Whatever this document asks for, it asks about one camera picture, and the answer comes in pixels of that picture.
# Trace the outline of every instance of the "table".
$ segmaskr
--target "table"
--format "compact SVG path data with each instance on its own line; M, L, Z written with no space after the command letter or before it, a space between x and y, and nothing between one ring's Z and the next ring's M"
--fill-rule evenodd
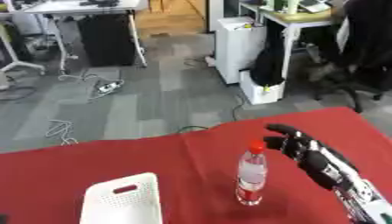
M246 8L255 13L256 21L264 23L265 19L274 21L285 27L284 30L284 56L282 77L287 78L289 72L290 58L293 43L299 38L301 29L332 25L332 10L325 10L319 13L299 12L297 14L287 14L274 12L268 6L260 6L251 3L239 3L239 16L242 14L242 8ZM279 98L284 97L285 82L279 88Z
M59 69L61 74L67 74L66 69L67 59L77 59L77 56L68 53L58 27L59 17L75 16L75 15L94 15L94 14L123 14L132 15L129 17L131 34L134 39L136 52L142 61L144 67L147 67L147 62L144 57L144 49L140 46L139 37L137 35L137 28L134 19L134 11L139 11L148 7L147 0L120 0L117 6L113 7L98 7L97 5L80 5L81 0L67 0L67 1L46 1L44 3L35 5L29 9L24 10L25 13L43 14L49 18L49 26L52 27L54 35L59 43L61 51L61 59Z
M95 141L0 155L0 213L7 224L79 223L92 184L155 172L164 223L348 224L332 192L318 187L280 152L267 150L269 167L260 206L235 198L240 155L286 123L342 152L392 201L392 142L349 108L327 108L224 123L209 130L138 140Z

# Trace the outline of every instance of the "white drawer unit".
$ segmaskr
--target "white drawer unit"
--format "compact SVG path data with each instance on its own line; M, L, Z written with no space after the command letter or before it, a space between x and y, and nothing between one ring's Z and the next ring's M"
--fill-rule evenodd
M240 80L240 70L248 68L264 48L266 29L250 17L229 17L218 20L215 63L227 84Z

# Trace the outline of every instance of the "bottle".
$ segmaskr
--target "bottle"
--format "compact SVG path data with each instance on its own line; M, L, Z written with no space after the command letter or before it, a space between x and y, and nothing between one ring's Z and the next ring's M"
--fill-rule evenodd
M264 149L264 142L254 141L240 159L235 193L243 205L255 206L262 200L262 189L267 175Z

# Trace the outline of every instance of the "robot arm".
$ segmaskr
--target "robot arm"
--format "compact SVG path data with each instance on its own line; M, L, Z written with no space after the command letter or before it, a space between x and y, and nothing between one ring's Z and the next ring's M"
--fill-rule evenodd
M392 206L343 155L290 126L269 124L266 128L283 135L265 137L267 147L294 159L319 186L333 191L351 222L392 224Z

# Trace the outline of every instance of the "black bag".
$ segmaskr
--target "black bag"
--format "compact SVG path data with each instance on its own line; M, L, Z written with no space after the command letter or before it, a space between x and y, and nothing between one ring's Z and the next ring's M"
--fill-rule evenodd
M78 21L81 42L93 67L131 66L135 46L127 15L98 15Z
M284 61L283 27L268 20L267 29L265 48L259 53L255 64L250 69L250 78L255 84L262 87L275 86L284 81L282 78Z

